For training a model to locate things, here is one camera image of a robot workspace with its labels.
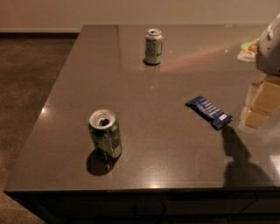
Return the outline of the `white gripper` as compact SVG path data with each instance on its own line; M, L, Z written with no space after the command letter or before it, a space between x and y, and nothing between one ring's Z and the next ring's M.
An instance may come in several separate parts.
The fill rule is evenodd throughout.
M263 31L260 39L241 44L237 59L244 62L256 60L257 69L270 74L260 83L250 85L241 112L241 123L258 129L280 108L280 14Z

